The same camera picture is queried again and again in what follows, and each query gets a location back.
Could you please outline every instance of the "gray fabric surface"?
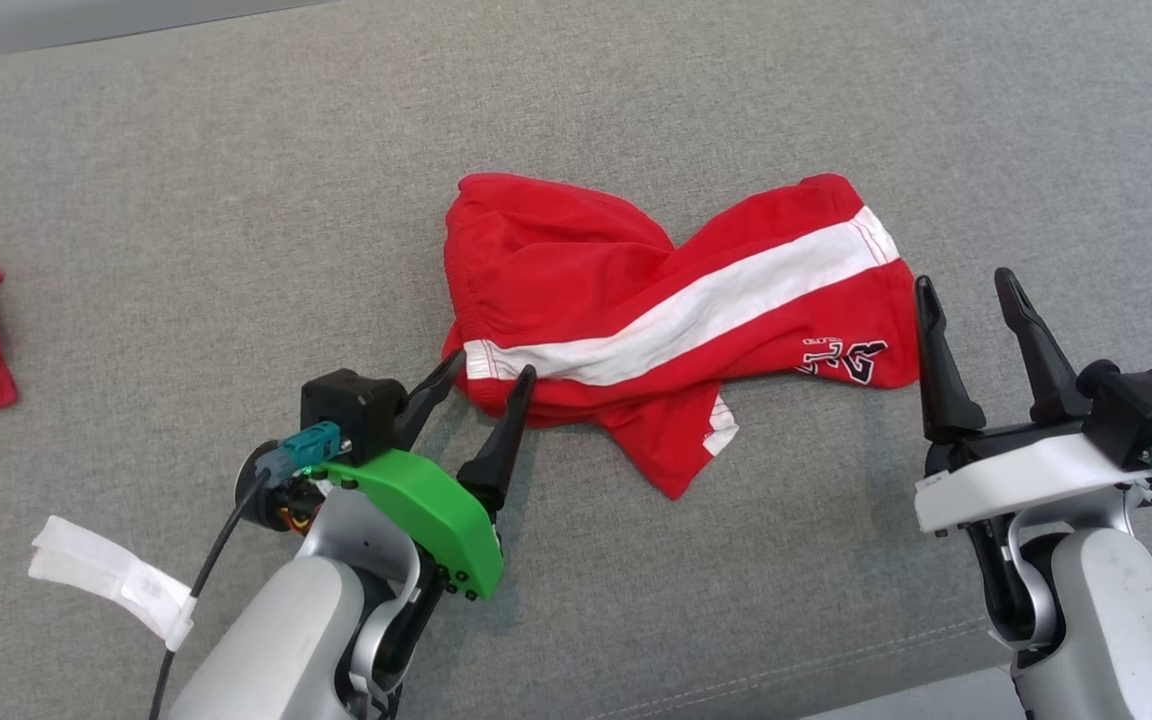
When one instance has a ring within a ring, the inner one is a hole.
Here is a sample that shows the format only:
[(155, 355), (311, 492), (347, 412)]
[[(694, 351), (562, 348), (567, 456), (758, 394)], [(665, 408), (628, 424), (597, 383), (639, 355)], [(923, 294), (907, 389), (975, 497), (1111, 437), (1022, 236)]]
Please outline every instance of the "gray fabric surface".
[[(1028, 407), (996, 265), (1074, 363), (1152, 365), (1152, 0), (347, 1), (0, 58), (0, 717), (142, 717), (161, 644), (28, 579), (29, 539), (65, 515), (192, 577), (301, 382), (435, 363), (472, 170), (621, 194), (680, 241), (842, 173), (992, 419)], [(680, 502), (602, 433), (531, 434), (503, 585), (440, 607), (403, 717), (780, 719), (1005, 659), (967, 539), (915, 524), (915, 388), (723, 397), (742, 430)], [(454, 469), (486, 433), (455, 397), (419, 448)], [(291, 547), (238, 530), (173, 694)]]

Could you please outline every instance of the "white plastic part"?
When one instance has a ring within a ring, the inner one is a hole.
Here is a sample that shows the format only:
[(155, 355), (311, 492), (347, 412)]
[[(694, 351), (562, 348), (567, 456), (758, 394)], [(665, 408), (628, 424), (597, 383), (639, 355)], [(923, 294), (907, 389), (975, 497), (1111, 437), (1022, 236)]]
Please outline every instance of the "white plastic part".
[(29, 562), (29, 577), (119, 602), (164, 638), (169, 651), (177, 651), (194, 628), (189, 616), (196, 598), (189, 597), (189, 588), (120, 544), (52, 515), (33, 546), (38, 551)]
[(924, 478), (914, 486), (914, 510), (931, 533), (1143, 478), (1152, 478), (1152, 470), (1129, 473), (1082, 433), (1069, 434)]

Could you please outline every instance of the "white sticker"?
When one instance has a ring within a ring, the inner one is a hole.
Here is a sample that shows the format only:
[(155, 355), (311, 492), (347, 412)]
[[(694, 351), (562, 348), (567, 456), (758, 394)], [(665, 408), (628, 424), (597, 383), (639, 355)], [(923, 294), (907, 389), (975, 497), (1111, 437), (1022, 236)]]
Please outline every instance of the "white sticker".
[(940, 473), (930, 475), (927, 478), (923, 478), (914, 484), (914, 491), (922, 491), (923, 488), (929, 488), (934, 486), (934, 484), (941, 482), (945, 478), (950, 477), (950, 471), (941, 470)]
[(29, 577), (119, 602), (164, 638), (168, 650), (179, 650), (192, 628), (189, 588), (120, 544), (52, 515), (33, 546), (38, 551), (29, 562)]

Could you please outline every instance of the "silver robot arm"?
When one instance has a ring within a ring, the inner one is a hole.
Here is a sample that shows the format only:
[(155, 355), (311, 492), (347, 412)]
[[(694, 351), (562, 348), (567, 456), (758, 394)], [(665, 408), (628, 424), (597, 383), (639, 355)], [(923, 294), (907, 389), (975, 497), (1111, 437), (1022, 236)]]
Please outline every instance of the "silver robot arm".
[[(1152, 497), (1152, 370), (1122, 376), (1101, 361), (1075, 379), (1015, 275), (999, 270), (995, 283), (1033, 389), (1031, 422), (986, 429), (937, 291), (919, 278), (933, 444), (915, 487), (919, 524), (972, 541), (1029, 720), (1152, 719), (1152, 556), (1128, 515)], [(1068, 530), (1021, 541), (1021, 530), (1049, 524)]]
[[(301, 551), (234, 621), (168, 718), (365, 717), (370, 698), (393, 698), (407, 674), (407, 662), (378, 657), (397, 613), (420, 601), (419, 584), (411, 537), (361, 492), (329, 492)], [(434, 600), (442, 592), (425, 588)]]

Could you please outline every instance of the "white stripe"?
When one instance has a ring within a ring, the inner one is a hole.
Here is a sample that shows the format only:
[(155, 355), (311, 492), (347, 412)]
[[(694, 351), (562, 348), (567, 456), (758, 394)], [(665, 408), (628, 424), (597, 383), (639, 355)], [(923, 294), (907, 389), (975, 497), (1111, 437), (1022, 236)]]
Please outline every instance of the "white stripe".
[(705, 435), (703, 445), (705, 450), (708, 450), (708, 455), (717, 456), (736, 437), (736, 430), (740, 430), (735, 416), (732, 415), (732, 410), (727, 409), (721, 395), (714, 396), (714, 411), (708, 416), (708, 427), (712, 429), (712, 432)]
[(611, 338), (500, 347), (465, 342), (468, 378), (517, 378), (535, 365), (540, 378), (607, 387), (641, 377), (810, 291), (900, 258), (896, 243), (869, 209), (844, 223), (714, 270), (673, 293)]

